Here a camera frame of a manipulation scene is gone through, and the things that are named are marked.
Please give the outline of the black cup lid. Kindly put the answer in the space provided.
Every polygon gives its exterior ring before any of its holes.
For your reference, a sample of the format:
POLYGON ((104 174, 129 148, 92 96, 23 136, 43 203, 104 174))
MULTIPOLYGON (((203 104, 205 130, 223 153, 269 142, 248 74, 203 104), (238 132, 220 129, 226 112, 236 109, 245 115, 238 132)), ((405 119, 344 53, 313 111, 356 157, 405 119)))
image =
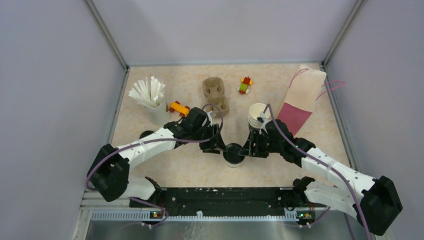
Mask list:
POLYGON ((241 162, 244 161, 244 156, 239 156, 238 151, 242 148, 242 146, 238 143, 230 143, 226 146, 227 151, 223 152, 223 157, 225 161, 228 162, 241 162))

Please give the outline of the single white paper cup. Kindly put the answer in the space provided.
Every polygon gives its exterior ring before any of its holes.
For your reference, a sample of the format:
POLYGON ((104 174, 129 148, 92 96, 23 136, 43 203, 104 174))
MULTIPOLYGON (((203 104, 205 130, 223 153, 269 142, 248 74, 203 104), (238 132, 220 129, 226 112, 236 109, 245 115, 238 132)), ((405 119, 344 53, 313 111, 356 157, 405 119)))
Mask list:
POLYGON ((239 161, 239 162, 230 162, 230 161, 225 161, 225 163, 230 167, 230 168, 237 168, 238 166, 240 166, 243 161, 239 161))

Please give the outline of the stack of paper cups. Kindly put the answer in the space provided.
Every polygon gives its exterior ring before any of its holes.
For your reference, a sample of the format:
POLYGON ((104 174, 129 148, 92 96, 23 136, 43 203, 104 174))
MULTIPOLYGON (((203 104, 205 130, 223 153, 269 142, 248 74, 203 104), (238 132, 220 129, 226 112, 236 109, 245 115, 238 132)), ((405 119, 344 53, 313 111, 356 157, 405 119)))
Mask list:
POLYGON ((248 111, 248 127, 250 130, 259 130, 260 126, 257 117, 261 112, 266 113, 266 115, 271 119, 271 113, 267 108, 267 105, 264 103, 255 103, 253 104, 248 111))

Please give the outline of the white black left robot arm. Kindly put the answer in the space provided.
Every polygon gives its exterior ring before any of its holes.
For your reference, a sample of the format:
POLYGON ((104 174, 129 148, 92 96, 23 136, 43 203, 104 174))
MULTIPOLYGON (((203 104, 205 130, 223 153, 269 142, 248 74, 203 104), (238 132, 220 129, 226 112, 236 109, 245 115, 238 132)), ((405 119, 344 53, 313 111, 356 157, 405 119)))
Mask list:
POLYGON ((145 161, 184 144, 197 143, 203 152, 223 151, 223 122, 213 123, 213 112, 194 107, 178 121, 170 121, 157 131, 125 145, 106 144, 88 170, 85 187, 97 191, 106 202, 120 197, 141 199, 147 206, 160 202, 160 187, 148 177, 130 172, 145 161))

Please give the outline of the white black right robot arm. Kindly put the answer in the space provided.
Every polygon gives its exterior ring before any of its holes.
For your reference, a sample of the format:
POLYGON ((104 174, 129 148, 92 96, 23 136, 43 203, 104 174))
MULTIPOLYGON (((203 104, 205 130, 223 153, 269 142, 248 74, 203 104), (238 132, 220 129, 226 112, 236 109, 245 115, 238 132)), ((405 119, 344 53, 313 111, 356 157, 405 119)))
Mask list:
POLYGON ((326 205, 356 218, 377 236, 383 236, 403 210, 390 178, 372 177, 340 163, 305 138, 293 137, 278 119, 264 123, 259 130, 251 130, 238 152, 240 156, 255 158, 267 158, 271 153, 331 183, 327 185, 311 177, 299 179, 293 192, 293 200, 299 206, 310 202, 326 205))

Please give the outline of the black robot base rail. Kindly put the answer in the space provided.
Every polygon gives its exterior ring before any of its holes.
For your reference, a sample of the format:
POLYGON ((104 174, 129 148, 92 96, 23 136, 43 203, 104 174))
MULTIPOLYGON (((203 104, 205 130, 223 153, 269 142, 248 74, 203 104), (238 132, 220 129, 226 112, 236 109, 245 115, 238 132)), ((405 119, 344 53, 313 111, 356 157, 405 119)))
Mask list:
POLYGON ((265 204, 289 209, 322 206, 292 187, 168 187, 156 190, 146 202, 166 208, 172 204, 212 203, 265 204))

